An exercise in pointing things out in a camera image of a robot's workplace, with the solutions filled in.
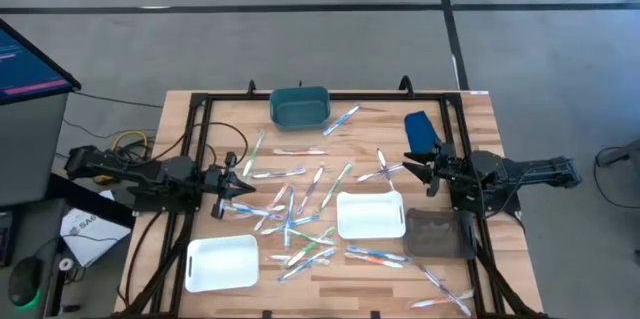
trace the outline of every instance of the monitor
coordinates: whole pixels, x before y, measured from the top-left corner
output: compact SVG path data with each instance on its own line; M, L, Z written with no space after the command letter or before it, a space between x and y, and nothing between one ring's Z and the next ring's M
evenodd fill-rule
M80 83L0 19L0 105L77 89Z

